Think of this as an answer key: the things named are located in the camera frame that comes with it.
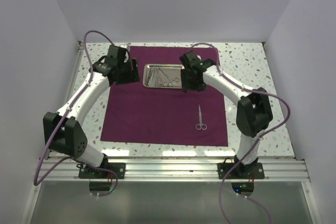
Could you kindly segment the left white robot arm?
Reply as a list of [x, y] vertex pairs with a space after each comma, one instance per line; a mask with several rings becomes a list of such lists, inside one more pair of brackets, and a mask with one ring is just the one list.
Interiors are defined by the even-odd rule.
[[89, 145], [82, 124], [98, 98], [113, 84], [139, 80], [138, 62], [131, 58], [130, 46], [110, 45], [107, 54], [92, 65], [80, 88], [66, 104], [57, 112], [45, 114], [43, 127], [48, 148], [90, 165], [90, 171], [97, 178], [106, 177], [109, 165], [104, 162], [104, 154]]

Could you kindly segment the steel instrument tray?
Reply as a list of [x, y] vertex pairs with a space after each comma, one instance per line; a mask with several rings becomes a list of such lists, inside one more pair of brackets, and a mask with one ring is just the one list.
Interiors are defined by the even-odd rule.
[[147, 64], [144, 66], [143, 86], [156, 89], [181, 89], [182, 65]]

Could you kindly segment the steel tweezers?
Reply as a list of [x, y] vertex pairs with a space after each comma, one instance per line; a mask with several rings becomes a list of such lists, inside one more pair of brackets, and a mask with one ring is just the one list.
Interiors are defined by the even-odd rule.
[[155, 78], [156, 78], [156, 68], [150, 68], [148, 71], [148, 75], [145, 79], [145, 85], [147, 87], [155, 86]]

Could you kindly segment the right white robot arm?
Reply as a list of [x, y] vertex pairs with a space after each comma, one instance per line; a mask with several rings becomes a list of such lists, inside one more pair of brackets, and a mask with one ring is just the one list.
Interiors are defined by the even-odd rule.
[[221, 73], [214, 60], [202, 61], [192, 50], [180, 56], [180, 61], [183, 65], [183, 92], [204, 91], [210, 86], [236, 106], [236, 126], [241, 137], [230, 171], [240, 178], [246, 178], [258, 162], [259, 137], [273, 120], [269, 99], [264, 94], [266, 90], [245, 88], [242, 83]]

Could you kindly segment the purple cloth wrap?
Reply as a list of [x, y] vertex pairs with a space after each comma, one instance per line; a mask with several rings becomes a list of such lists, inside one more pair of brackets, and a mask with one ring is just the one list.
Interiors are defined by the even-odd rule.
[[[197, 130], [198, 106], [207, 130]], [[224, 96], [146, 88], [142, 82], [112, 86], [101, 133], [103, 142], [228, 146]]]

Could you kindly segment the aluminium front rail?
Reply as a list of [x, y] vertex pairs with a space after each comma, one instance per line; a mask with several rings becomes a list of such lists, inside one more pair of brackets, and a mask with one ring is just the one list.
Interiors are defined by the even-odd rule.
[[[217, 157], [136, 157], [111, 158], [120, 163], [123, 182], [219, 182], [225, 170], [224, 158]], [[250, 182], [308, 182], [304, 161], [293, 158], [260, 158], [253, 171], [242, 179]]]

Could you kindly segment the small steel scissors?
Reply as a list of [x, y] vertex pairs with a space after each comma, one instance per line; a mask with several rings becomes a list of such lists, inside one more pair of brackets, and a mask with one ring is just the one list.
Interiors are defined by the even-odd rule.
[[199, 119], [199, 122], [195, 125], [195, 128], [197, 130], [207, 130], [207, 125], [203, 123], [202, 109], [200, 105], [198, 106], [198, 119]]

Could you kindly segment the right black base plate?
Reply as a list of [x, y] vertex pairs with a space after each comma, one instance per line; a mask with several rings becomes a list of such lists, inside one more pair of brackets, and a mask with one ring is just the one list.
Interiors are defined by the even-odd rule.
[[262, 163], [254, 161], [252, 164], [239, 164], [228, 175], [230, 169], [235, 165], [235, 162], [217, 163], [218, 178], [223, 179], [265, 179], [265, 173]]

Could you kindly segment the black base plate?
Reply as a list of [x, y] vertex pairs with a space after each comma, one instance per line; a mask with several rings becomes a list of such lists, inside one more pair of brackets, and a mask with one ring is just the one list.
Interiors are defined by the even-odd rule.
[[92, 168], [84, 164], [77, 164], [79, 169], [78, 177], [81, 179], [107, 179], [117, 178], [124, 179], [126, 164], [125, 163], [106, 163], [104, 167]]
[[235, 165], [235, 162], [217, 163], [218, 178], [223, 179], [265, 179], [265, 173], [262, 163], [254, 161], [252, 164], [239, 164], [228, 175], [230, 169]]

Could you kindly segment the aluminium left side rail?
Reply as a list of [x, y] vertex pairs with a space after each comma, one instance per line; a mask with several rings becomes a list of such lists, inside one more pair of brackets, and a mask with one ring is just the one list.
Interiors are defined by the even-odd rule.
[[71, 67], [71, 75], [70, 75], [70, 78], [68, 80], [69, 81], [68, 85], [66, 87], [65, 98], [63, 99], [61, 106], [66, 104], [67, 101], [72, 96], [72, 89], [74, 88], [74, 85], [75, 85], [77, 71], [78, 71], [79, 64], [81, 62], [82, 53], [83, 53], [82, 41], [78, 41], [77, 54], [76, 54], [76, 57], [75, 57], [74, 65]]

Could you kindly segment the aluminium rail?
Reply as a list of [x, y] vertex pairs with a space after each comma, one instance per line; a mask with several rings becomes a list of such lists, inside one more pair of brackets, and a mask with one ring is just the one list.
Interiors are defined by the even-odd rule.
[[66, 104], [67, 101], [72, 96], [72, 89], [74, 88], [74, 85], [75, 85], [77, 71], [78, 71], [79, 64], [81, 62], [82, 53], [83, 53], [82, 41], [78, 41], [77, 54], [76, 54], [76, 57], [75, 57], [74, 65], [71, 67], [71, 75], [70, 75], [70, 78], [68, 80], [69, 81], [68, 85], [66, 87], [65, 98], [63, 99], [61, 106]]
[[[225, 170], [224, 158], [217, 157], [136, 157], [111, 158], [120, 163], [123, 182], [219, 182]], [[250, 182], [308, 182], [304, 161], [293, 158], [260, 158], [253, 171], [242, 179]]]

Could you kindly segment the steel forceps with rings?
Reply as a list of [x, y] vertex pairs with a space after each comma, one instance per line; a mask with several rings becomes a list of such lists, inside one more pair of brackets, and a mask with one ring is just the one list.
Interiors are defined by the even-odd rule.
[[163, 73], [164, 76], [166, 76], [171, 82], [179, 82], [180, 79], [179, 78], [172, 78], [171, 76], [169, 76], [167, 73], [165, 73], [161, 68], [159, 68], [159, 70]]

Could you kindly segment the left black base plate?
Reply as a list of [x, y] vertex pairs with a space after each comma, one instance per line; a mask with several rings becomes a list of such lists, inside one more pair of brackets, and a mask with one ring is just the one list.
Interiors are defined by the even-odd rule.
[[81, 179], [107, 179], [117, 178], [124, 179], [126, 164], [125, 163], [106, 163], [104, 167], [92, 168], [84, 164], [77, 164], [79, 169], [78, 177]]

